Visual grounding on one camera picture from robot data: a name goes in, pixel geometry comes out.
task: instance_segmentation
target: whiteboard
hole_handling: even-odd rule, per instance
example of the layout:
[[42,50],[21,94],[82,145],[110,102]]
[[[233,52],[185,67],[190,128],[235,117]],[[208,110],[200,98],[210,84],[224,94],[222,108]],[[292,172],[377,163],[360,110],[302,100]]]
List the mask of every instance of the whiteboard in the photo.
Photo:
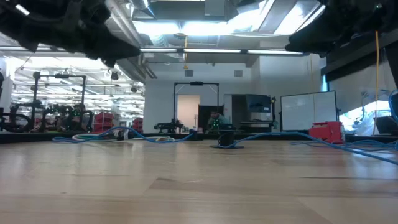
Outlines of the whiteboard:
[[280,104],[283,131],[309,130],[313,123],[337,120],[334,91],[282,96]]

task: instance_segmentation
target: yellow cable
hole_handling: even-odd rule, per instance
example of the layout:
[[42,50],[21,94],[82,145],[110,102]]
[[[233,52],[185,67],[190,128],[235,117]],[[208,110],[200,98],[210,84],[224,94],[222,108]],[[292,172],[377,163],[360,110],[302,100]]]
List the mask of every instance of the yellow cable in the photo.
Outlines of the yellow cable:
[[[185,48],[187,48],[187,46],[188,46],[187,42],[188,42],[188,36],[186,35],[185,36]],[[187,57],[188,57],[188,54],[185,53],[185,61],[184,61],[185,62],[185,66],[184,66],[184,68],[187,67]]]
[[373,135],[376,131],[377,121],[377,100],[379,98],[379,64],[380,64],[380,49],[379,49],[379,31],[376,30],[376,101],[374,104],[374,126]]

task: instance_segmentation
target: person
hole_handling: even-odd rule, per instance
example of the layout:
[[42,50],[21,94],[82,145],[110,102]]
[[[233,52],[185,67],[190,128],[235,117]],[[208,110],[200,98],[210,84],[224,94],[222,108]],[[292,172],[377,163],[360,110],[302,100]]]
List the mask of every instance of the person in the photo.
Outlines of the person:
[[215,120],[218,120],[218,124],[231,124],[231,122],[229,122],[229,120],[226,119],[223,115],[221,115],[219,112],[214,111],[211,112],[210,119],[207,122],[207,126],[210,127],[210,129],[212,129],[211,126]]

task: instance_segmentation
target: cable bundle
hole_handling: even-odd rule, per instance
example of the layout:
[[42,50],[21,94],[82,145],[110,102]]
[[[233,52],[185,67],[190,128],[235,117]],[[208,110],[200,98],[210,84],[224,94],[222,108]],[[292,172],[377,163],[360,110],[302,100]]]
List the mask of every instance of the cable bundle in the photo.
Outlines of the cable bundle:
[[110,141],[120,141],[114,133],[116,131],[120,130],[125,130],[126,133],[127,131],[132,132],[135,136],[138,136],[139,138],[131,138],[129,140],[146,140],[149,142],[153,143],[172,143],[172,142],[182,142],[185,141],[186,139],[190,138],[192,134],[189,134],[188,136],[175,140],[174,138],[171,138],[169,136],[154,136],[154,137],[145,137],[142,134],[138,133],[136,130],[129,128],[129,127],[113,127],[101,134],[77,134],[73,136],[71,139],[70,138],[65,138],[65,137],[54,137],[52,141],[54,142],[68,142],[68,143],[83,143],[83,142],[88,142],[88,141],[96,141],[96,142],[110,142]]

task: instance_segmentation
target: black metal frame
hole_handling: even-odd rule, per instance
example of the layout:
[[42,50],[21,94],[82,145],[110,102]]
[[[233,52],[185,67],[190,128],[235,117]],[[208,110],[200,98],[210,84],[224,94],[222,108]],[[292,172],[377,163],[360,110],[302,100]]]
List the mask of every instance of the black metal frame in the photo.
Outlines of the black metal frame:
[[220,84],[219,83],[204,83],[204,82],[175,82],[174,83],[174,92],[173,92],[173,119],[175,120],[175,87],[177,85],[191,85],[191,86],[203,86],[203,85],[216,85],[217,86],[217,112],[218,107],[220,105]]
[[[83,84],[82,84],[82,88],[81,88],[81,103],[84,105],[85,103],[85,92],[86,92],[86,79],[87,76],[86,75],[64,75],[64,74],[56,74],[56,75],[41,75],[40,72],[34,72],[33,73],[33,77],[35,78],[35,85],[34,85],[34,91],[33,91],[33,101],[35,101],[37,99],[37,90],[38,90],[38,85],[39,85],[39,79],[41,77],[54,77],[54,78],[69,78],[69,77],[80,77],[83,79]],[[32,125],[34,126],[35,124],[35,108],[32,108],[32,116],[31,116],[31,120],[32,120]],[[80,121],[79,121],[79,125],[81,127],[81,124],[83,123],[83,113],[80,113]]]
[[2,131],[2,127],[4,126],[4,120],[2,118],[4,113],[4,108],[0,108],[0,131]]
[[0,72],[0,99],[1,99],[3,81],[4,81],[4,77],[3,77],[3,74]]
[[[309,94],[316,94],[316,93],[328,93],[328,92],[335,92],[335,108],[336,108],[336,120],[339,121],[339,110],[337,108],[337,98],[336,98],[336,91],[332,90],[332,91],[324,91],[324,92],[314,92],[314,93],[303,93],[303,94],[293,94],[293,95],[285,95],[285,96],[280,96],[280,112],[279,112],[279,119],[280,119],[280,131],[284,131],[283,130],[283,123],[282,123],[282,116],[283,116],[283,112],[282,112],[282,97],[286,97],[286,96],[300,96],[300,95],[309,95]],[[301,133],[308,133],[308,130],[288,130],[288,131],[296,131],[296,132],[301,132]]]

